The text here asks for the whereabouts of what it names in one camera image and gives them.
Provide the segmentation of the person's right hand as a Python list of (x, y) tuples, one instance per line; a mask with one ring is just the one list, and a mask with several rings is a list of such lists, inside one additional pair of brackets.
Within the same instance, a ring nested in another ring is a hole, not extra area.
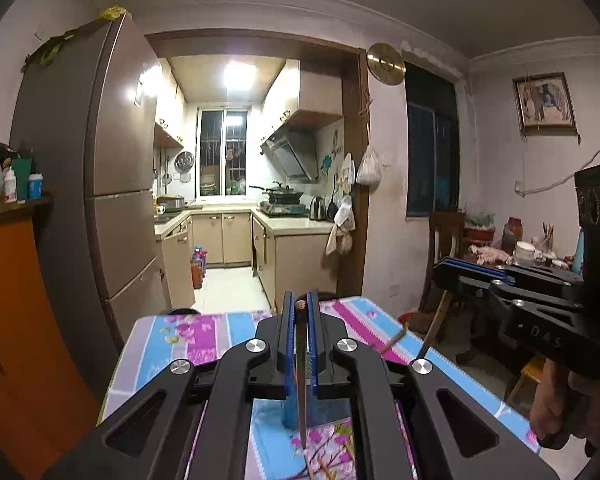
[(530, 428), (539, 441), (562, 431), (568, 400), (575, 394), (590, 399), (588, 411), (571, 433), (600, 448), (600, 380), (588, 380), (547, 359), (536, 387), (530, 414)]

